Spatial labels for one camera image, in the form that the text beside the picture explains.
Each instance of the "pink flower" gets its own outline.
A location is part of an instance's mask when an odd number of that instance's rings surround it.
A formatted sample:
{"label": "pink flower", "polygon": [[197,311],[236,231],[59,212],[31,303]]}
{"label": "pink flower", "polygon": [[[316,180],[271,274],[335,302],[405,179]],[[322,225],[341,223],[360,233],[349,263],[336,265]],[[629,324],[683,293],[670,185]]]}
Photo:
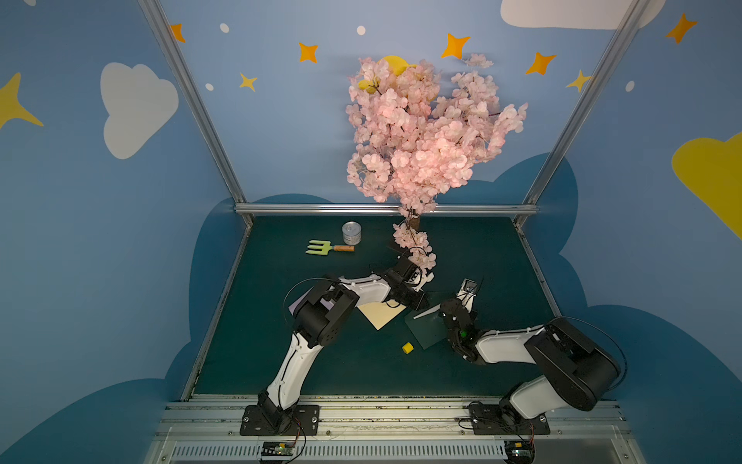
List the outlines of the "pink flower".
{"label": "pink flower", "polygon": [[[398,198],[405,216],[433,211],[437,195],[466,185],[475,164],[492,160],[502,152],[508,132],[523,129],[528,104],[500,112],[492,76],[458,73],[451,78],[459,87],[452,97],[437,97],[440,75],[429,62],[399,76],[390,72],[386,60],[360,62],[348,90],[357,103],[346,108],[357,146],[347,179],[378,202]],[[477,54],[466,63],[492,65]],[[364,79],[372,83],[371,94],[358,87]],[[436,97],[434,108],[430,102]],[[395,226],[394,236],[421,269],[436,265],[427,234]]]}
{"label": "pink flower", "polygon": [[477,55],[476,53],[472,53],[471,59],[468,59],[464,61],[469,66],[479,66],[480,68],[489,68],[492,66],[491,61],[487,61],[484,55]]}

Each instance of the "silver can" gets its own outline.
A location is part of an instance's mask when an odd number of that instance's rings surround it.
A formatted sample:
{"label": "silver can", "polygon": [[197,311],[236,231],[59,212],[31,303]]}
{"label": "silver can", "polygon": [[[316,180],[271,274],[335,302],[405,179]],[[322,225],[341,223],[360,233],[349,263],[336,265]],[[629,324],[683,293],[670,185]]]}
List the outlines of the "silver can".
{"label": "silver can", "polygon": [[346,245],[358,245],[361,242],[361,225],[353,221],[343,224],[343,241]]}

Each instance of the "black cable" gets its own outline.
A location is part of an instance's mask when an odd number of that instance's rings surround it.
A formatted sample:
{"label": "black cable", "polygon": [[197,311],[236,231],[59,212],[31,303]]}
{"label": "black cable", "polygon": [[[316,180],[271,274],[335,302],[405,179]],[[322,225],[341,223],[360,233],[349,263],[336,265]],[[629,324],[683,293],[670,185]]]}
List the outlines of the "black cable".
{"label": "black cable", "polygon": [[[299,337],[292,333],[292,336],[296,337],[296,343],[299,343]],[[289,364],[291,364],[291,360],[294,359],[294,355],[296,352],[299,351],[299,349],[294,350],[294,353],[291,353],[291,356],[289,356],[289,361],[286,363],[286,366],[283,368],[283,373],[280,376],[280,380],[283,382],[283,378],[286,377],[286,371],[289,369]],[[280,403],[280,383],[278,384],[278,407],[283,409],[283,406]]]}
{"label": "black cable", "polygon": [[548,322],[548,324],[550,324],[550,323],[551,323],[551,322],[553,322],[553,321],[556,321],[557,319],[572,319],[573,321],[580,321],[580,322],[582,322],[583,324],[587,324],[587,325],[589,325],[590,327],[593,327],[593,328],[594,328],[595,330],[597,330],[597,331],[601,332],[601,333],[602,333],[603,335],[607,336],[607,337],[608,337],[608,339],[610,339],[610,340],[611,340],[611,342],[613,342],[613,344],[614,344],[614,345],[616,345],[616,348],[618,348],[618,351],[619,351],[619,352],[621,353],[621,357],[623,358],[623,373],[621,373],[621,378],[620,378],[620,379],[618,379],[618,382],[616,382],[615,384],[613,384],[613,385],[612,385],[612,386],[611,386],[611,387],[610,387],[610,388],[609,388],[608,390],[606,390],[605,392],[606,392],[606,393],[608,393],[609,391],[611,391],[611,390],[615,389],[616,387],[618,387],[619,385],[621,385],[621,384],[623,383],[624,379],[626,379],[626,373],[628,372],[628,360],[627,360],[627,358],[626,358],[626,354],[625,354],[625,353],[623,352],[623,350],[621,349],[621,346],[619,346],[619,345],[618,345],[618,342],[616,342],[615,340],[613,340],[613,337],[611,337],[611,336],[610,336],[609,334],[605,333],[605,331],[603,331],[603,329],[601,329],[601,328],[599,328],[599,327],[595,327],[595,326],[594,326],[593,324],[591,324],[591,323],[589,323],[589,322],[587,322],[587,321],[583,321],[583,320],[582,320],[582,319],[580,319],[580,318],[573,318],[573,317],[570,317],[570,316],[557,316],[557,317],[555,317],[555,318],[551,319],[551,320],[550,320],[550,321]]}
{"label": "black cable", "polygon": [[301,434],[304,435],[304,444],[301,446],[301,450],[299,450],[299,454],[291,458],[290,460],[286,461],[285,464],[289,464],[291,461],[297,459],[299,456],[301,456],[304,453],[304,449],[306,448],[306,433],[304,433],[304,428],[301,426],[301,422],[299,422],[299,419],[294,418],[294,421],[296,421],[296,425],[299,427],[299,430],[301,430]]}
{"label": "black cable", "polygon": [[284,307],[286,306],[286,299],[289,297],[289,295],[291,295],[291,292],[293,291],[294,288],[296,288],[297,286],[303,284],[304,282],[308,282],[308,281],[330,281],[330,282],[334,282],[331,278],[326,278],[326,277],[310,277],[310,278],[305,278],[301,282],[298,282],[296,285],[294,285],[293,287],[291,287],[291,289],[288,292],[286,292],[286,296],[283,297],[283,303],[280,304],[280,313],[283,316],[283,322],[289,328],[291,328],[291,326],[289,326],[289,320],[286,319],[286,313],[283,311]]}
{"label": "black cable", "polygon": [[429,253],[427,251],[425,251],[425,248],[423,248],[422,246],[411,246],[408,249],[413,249],[413,248],[419,248],[419,249],[421,249],[422,252],[425,253],[425,256],[428,256],[429,255]]}
{"label": "black cable", "polygon": [[[481,402],[479,400],[472,401],[471,403],[469,403],[469,406],[471,406],[471,405],[486,406],[483,402]],[[459,419],[459,427],[463,428],[464,430],[473,430],[474,428],[473,427],[472,428],[466,428],[466,427],[462,426],[462,424],[461,424],[462,420],[469,420],[469,421],[471,421],[472,419],[482,420],[482,421],[492,422],[492,423],[496,424],[498,428],[501,428],[504,431],[508,431],[508,429],[512,429],[512,431],[513,431],[512,435],[518,435],[518,437],[521,440],[525,441],[523,439],[523,437],[521,437],[515,431],[515,427],[517,427],[518,425],[532,424],[530,420],[525,420],[523,422],[516,422],[514,424],[504,424],[503,425],[502,423],[500,423],[500,422],[498,422],[498,421],[496,421],[494,419],[489,419],[487,417],[479,417],[479,416],[475,415],[474,412],[472,412],[472,411],[470,411],[470,412],[471,412],[471,417],[462,417],[461,419]]]}

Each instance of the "beige paper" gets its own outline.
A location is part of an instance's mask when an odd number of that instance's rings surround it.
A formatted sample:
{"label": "beige paper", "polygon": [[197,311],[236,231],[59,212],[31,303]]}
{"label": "beige paper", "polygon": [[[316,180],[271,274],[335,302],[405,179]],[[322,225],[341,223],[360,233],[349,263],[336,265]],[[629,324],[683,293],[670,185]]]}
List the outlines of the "beige paper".
{"label": "beige paper", "polygon": [[403,304],[399,304],[394,300],[389,300],[387,302],[366,303],[363,306],[358,307],[371,324],[376,327],[376,330],[387,325],[389,321],[394,319],[395,316],[401,313],[405,308]]}

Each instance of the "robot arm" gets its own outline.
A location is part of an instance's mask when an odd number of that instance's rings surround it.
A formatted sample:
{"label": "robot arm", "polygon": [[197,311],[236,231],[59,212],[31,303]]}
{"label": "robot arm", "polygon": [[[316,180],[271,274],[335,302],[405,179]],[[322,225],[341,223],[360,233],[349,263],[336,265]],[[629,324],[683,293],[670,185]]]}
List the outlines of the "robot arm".
{"label": "robot arm", "polygon": [[473,323],[474,294],[462,293],[444,302],[440,314],[457,353],[480,365],[531,363],[544,374],[517,385],[502,399],[501,410],[508,415],[504,423],[519,423],[568,405],[589,411],[618,377],[620,369],[613,357],[565,319],[523,330],[483,332]]}
{"label": "robot arm", "polygon": [[273,382],[258,395],[257,405],[276,434],[291,425],[293,408],[312,363],[323,347],[335,341],[353,308],[390,299],[408,307],[424,307],[427,299],[421,288],[433,274],[424,273],[403,254],[383,276],[325,277],[327,280],[289,306],[295,318],[289,350]]}

